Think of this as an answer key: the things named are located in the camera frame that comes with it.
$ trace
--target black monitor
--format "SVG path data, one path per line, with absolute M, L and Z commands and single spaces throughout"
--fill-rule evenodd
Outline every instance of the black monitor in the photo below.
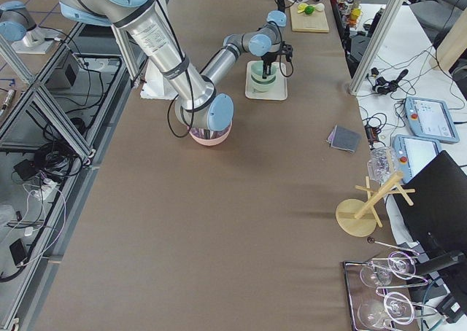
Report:
M 439 153 L 404 188 L 414 201 L 395 201 L 410 235 L 431 260 L 452 252 L 467 255 L 467 175 L 445 151 Z M 467 262 L 438 270 L 455 301 L 467 314 Z

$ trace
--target cutting board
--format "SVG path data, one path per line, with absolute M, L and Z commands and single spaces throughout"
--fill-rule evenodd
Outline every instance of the cutting board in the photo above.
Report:
M 305 13 L 297 13 L 298 4 L 290 7 L 290 22 L 292 23 L 292 31 L 294 32 L 317 32 L 326 34 L 329 32 L 328 21 L 326 20 L 325 12 L 317 12 L 316 10 L 311 15 Z

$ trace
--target wooden base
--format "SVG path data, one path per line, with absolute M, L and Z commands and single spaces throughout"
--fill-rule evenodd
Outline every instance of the wooden base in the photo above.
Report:
M 377 221 L 371 213 L 356 219 L 355 213 L 363 207 L 365 203 L 360 200 L 350 198 L 342 201 L 336 209 L 336 219 L 341 228 L 352 236 L 359 238 L 370 235 L 377 227 Z

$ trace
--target green bowl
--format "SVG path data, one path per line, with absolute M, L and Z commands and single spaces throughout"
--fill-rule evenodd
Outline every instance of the green bowl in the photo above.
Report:
M 259 92 L 267 92 L 276 83 L 277 67 L 271 66 L 271 74 L 263 78 L 263 61 L 251 65 L 251 82 L 253 88 Z

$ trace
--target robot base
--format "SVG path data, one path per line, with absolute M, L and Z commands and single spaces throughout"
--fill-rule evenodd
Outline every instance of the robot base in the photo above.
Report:
M 46 39 L 54 39 L 57 36 L 60 36 L 60 33 L 55 30 L 41 28 L 41 31 Z M 12 48 L 17 54 L 46 54 L 54 43 L 55 41 L 46 40 L 35 47 L 28 47 L 23 41 L 17 41 L 12 43 Z
M 279 70 L 279 63 L 272 63 L 277 67 L 276 83 L 267 92 L 259 92 L 252 86 L 251 66 L 255 61 L 250 61 L 247 64 L 247 83 L 245 85 L 245 95 L 249 99 L 255 100 L 275 100 L 283 101 L 287 99 L 287 79 L 282 75 Z M 285 72 L 285 64 L 282 63 L 282 72 Z

